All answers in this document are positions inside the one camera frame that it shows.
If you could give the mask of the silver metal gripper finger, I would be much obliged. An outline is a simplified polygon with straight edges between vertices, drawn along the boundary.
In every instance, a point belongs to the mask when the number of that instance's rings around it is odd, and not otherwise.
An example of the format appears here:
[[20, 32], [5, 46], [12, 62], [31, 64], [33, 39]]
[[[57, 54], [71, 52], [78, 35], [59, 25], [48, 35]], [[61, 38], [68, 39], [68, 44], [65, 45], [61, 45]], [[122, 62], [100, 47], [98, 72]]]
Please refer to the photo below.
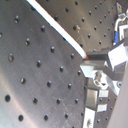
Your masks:
[[114, 71], [116, 66], [128, 60], [128, 38], [122, 39], [111, 48], [89, 52], [89, 58], [83, 60], [80, 68], [86, 78], [92, 78], [95, 86], [107, 88], [107, 80], [121, 81], [122, 73]]

